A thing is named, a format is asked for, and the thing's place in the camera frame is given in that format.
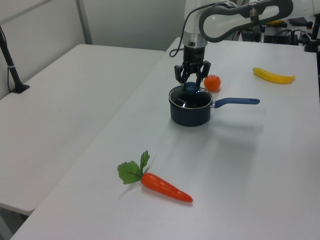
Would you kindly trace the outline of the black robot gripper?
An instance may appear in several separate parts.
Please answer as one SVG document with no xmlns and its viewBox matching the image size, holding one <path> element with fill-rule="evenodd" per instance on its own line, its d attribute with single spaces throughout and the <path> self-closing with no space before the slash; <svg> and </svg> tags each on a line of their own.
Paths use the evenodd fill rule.
<svg viewBox="0 0 320 240">
<path fill-rule="evenodd" d="M 193 48 L 184 46 L 183 64 L 174 66 L 175 79 L 180 83 L 182 91 L 187 89 L 187 81 L 192 74 L 191 67 L 196 67 L 196 87 L 199 88 L 203 79 L 208 77 L 211 63 L 204 60 L 205 47 Z"/>
</svg>

